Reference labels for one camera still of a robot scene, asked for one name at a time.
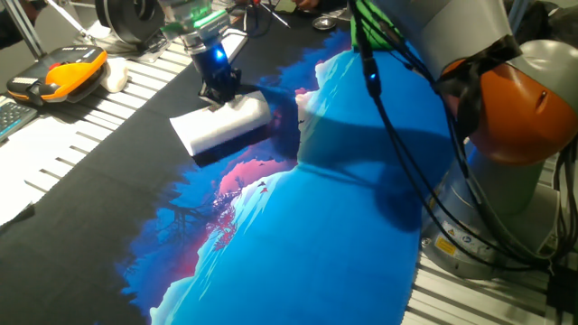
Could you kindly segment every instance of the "keyboard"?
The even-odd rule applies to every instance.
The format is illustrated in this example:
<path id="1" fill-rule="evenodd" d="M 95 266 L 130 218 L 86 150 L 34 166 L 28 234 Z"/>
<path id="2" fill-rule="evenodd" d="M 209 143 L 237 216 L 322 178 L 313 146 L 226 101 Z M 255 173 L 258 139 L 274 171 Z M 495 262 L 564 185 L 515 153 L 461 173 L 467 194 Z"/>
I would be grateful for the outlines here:
<path id="1" fill-rule="evenodd" d="M 38 111 L 11 101 L 0 106 L 0 143 L 36 117 Z"/>

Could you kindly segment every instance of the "warning label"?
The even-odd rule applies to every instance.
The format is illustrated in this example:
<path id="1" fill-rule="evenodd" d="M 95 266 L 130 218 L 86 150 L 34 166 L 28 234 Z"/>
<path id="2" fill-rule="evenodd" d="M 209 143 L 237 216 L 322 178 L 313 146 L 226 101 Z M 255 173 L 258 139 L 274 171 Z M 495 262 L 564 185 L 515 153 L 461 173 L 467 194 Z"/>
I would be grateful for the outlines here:
<path id="1" fill-rule="evenodd" d="M 479 241 L 479 239 L 472 237 L 470 234 L 466 233 L 465 231 L 462 231 L 462 230 L 458 229 L 457 227 L 450 225 L 447 221 L 443 222 L 443 228 L 450 236 L 452 236 L 452 239 L 455 240 L 455 242 L 458 243 L 458 245 L 467 249 L 468 251 L 470 251 L 472 254 L 476 255 L 477 257 L 482 258 L 483 260 L 490 262 L 492 255 L 493 255 L 493 249 L 491 249 L 489 246 L 487 246 L 484 243 L 482 243 L 481 241 Z M 472 229 L 472 232 L 474 234 L 478 233 L 477 231 L 475 231 L 475 229 Z M 435 245 L 438 248 L 440 248 L 441 250 L 443 250 L 445 253 L 447 253 L 447 254 L 449 254 L 449 255 L 451 255 L 451 256 L 459 259 L 459 260 L 462 260 L 462 261 L 471 260 L 462 251 L 457 249 L 456 246 L 454 246 L 446 238 L 444 238 L 443 235 L 438 236 L 438 238 L 435 241 Z"/>
<path id="2" fill-rule="evenodd" d="M 443 238 L 442 235 L 437 237 L 437 240 L 435 241 L 435 246 L 451 256 L 453 256 L 456 251 L 456 247 L 452 245 L 452 243 L 447 241 L 445 238 Z"/>

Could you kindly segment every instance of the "orange device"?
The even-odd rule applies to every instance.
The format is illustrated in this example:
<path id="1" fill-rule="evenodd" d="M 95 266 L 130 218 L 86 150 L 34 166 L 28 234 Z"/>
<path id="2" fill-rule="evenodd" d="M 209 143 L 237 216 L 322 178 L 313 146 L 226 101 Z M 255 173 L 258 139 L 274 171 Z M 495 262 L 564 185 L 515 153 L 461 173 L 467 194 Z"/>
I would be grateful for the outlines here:
<path id="1" fill-rule="evenodd" d="M 105 77 L 107 53 L 97 46 L 72 45 L 41 58 L 6 84 L 15 99 L 41 106 L 52 102 L 77 102 Z"/>

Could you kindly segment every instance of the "white paper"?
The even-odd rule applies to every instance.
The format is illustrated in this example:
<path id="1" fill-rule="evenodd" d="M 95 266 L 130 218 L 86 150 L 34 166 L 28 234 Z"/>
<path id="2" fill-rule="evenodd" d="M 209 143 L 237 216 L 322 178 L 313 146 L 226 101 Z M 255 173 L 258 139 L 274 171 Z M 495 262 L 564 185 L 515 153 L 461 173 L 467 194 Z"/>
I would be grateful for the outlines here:
<path id="1" fill-rule="evenodd" d="M 0 225 L 16 217 L 31 203 L 24 178 L 55 159 L 70 145 L 74 133 L 74 125 L 49 117 L 35 120 L 0 146 Z"/>

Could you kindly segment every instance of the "metal pole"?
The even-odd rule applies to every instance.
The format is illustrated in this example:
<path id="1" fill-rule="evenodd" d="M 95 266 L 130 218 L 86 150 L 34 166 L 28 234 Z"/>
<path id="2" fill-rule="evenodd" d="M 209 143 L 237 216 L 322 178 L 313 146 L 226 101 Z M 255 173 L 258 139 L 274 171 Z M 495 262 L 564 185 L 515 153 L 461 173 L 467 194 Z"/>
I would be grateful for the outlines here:
<path id="1" fill-rule="evenodd" d="M 19 0 L 0 0 L 2 5 L 4 6 L 5 10 L 8 11 L 10 17 L 14 21 L 16 27 L 18 27 L 18 31 L 22 35 L 26 45 L 30 49 L 30 52 L 33 54 L 36 60 L 41 59 L 46 52 L 42 49 L 40 38 L 38 34 L 34 30 L 33 24 L 28 19 L 26 12 L 20 5 Z"/>
<path id="2" fill-rule="evenodd" d="M 80 23 L 77 22 L 74 19 L 74 17 L 72 17 L 66 10 L 64 10 L 64 8 L 57 5 L 53 0 L 46 0 L 46 2 L 48 2 L 49 5 L 51 5 L 54 9 L 56 9 L 56 11 L 59 14 L 61 14 L 61 16 L 72 25 L 72 27 L 74 27 L 77 31 L 79 31 L 82 37 L 89 37 L 89 32 L 87 32 L 87 30 L 82 28 L 82 25 L 80 25 Z"/>
<path id="3" fill-rule="evenodd" d="M 512 9 L 509 11 L 509 26 L 512 29 L 512 33 L 516 34 L 517 29 L 522 23 L 522 18 L 526 13 L 527 7 L 530 5 L 531 0 L 515 0 L 512 5 Z"/>

